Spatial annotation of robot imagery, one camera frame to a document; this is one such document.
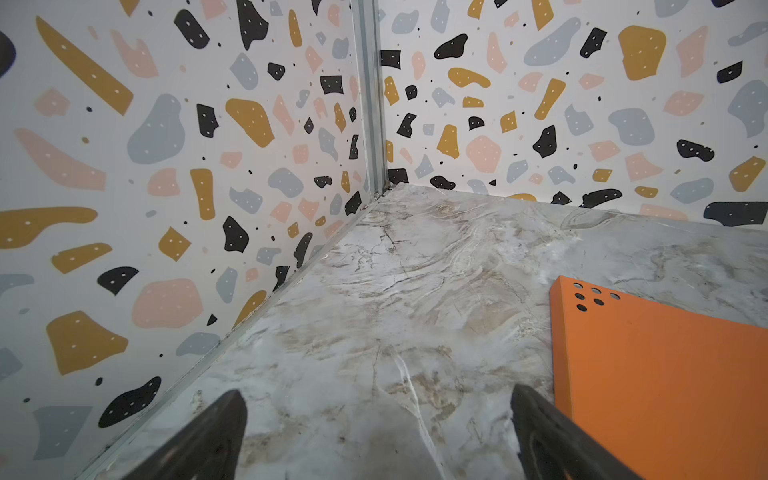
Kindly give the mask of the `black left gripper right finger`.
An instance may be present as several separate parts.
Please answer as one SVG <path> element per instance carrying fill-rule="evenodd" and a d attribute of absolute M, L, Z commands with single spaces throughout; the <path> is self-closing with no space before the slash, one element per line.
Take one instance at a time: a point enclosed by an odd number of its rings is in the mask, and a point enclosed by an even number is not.
<path fill-rule="evenodd" d="M 515 385 L 510 406 L 528 479 L 639 477 L 532 387 Z"/>

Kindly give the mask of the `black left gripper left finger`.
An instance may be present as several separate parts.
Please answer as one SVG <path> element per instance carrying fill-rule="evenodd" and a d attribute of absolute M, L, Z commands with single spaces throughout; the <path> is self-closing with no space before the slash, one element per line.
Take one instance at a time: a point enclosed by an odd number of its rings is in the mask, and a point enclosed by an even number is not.
<path fill-rule="evenodd" d="M 243 396 L 236 389 L 229 390 L 126 478 L 233 479 L 246 423 L 247 406 Z"/>

